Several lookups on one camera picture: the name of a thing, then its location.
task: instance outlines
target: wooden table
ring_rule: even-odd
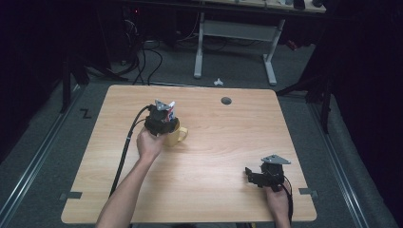
[[[229,97],[232,104],[221,103]],[[145,178],[133,222],[271,221],[264,192],[248,183],[244,168],[260,172],[260,160],[277,154],[294,188],[293,220],[317,216],[297,154],[273,90],[113,85],[94,126],[62,221],[95,223],[119,166],[127,132],[154,100],[176,102],[176,115],[189,129],[184,142],[165,147]],[[135,128],[137,136],[142,124]],[[121,179],[138,159],[129,146]]]

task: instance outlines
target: small white object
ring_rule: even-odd
[[[173,119],[175,119],[175,102],[171,102],[171,104],[169,104],[170,108],[168,109],[168,120],[172,121]]]
[[[220,80],[220,78],[219,79],[217,79],[217,81],[216,82],[214,82],[214,85],[216,85],[216,86],[222,86],[222,85],[224,85],[224,83]]]

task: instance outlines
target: metal bracket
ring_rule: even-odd
[[[168,110],[169,108],[171,108],[171,106],[169,106],[168,104],[164,104],[164,103],[158,101],[157,99],[155,100],[155,106],[157,107],[157,110],[159,110],[159,111],[164,111],[164,110]]]
[[[62,195],[60,195],[59,200],[64,201],[67,199],[77,199],[79,200],[81,198],[81,196],[83,195],[82,192],[69,192],[69,193],[62,193]]]
[[[267,163],[276,163],[276,164],[290,164],[291,162],[288,160],[285,160],[284,158],[278,156],[278,155],[271,155],[266,158],[261,159],[263,162]]]
[[[317,190],[312,190],[311,188],[299,188],[298,190],[301,195],[311,195],[312,199],[318,198]]]

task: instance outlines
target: white desk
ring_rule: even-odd
[[[210,3],[232,4],[240,7],[258,7],[258,8],[271,8],[278,10],[296,10],[293,6],[280,4],[277,0],[205,0],[202,1]],[[310,0],[305,0],[305,10],[311,13],[324,13],[326,9],[322,6],[316,8],[312,5]],[[250,24],[231,23],[222,21],[204,20],[204,13],[201,14],[200,28],[199,28],[199,44],[196,53],[196,63],[194,77],[200,78],[202,76],[202,43],[205,35],[220,36],[228,38],[249,39],[270,42],[270,47],[267,54],[263,55],[263,63],[266,67],[267,77],[269,84],[275,86],[277,84],[276,75],[272,66],[272,58],[278,44],[279,36],[281,35],[282,28],[285,20],[279,20],[276,27],[266,27]]]

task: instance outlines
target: mug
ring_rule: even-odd
[[[175,130],[173,132],[168,133],[163,142],[164,145],[174,146],[179,142],[182,142],[187,137],[187,128],[181,126],[181,122],[178,120]]]

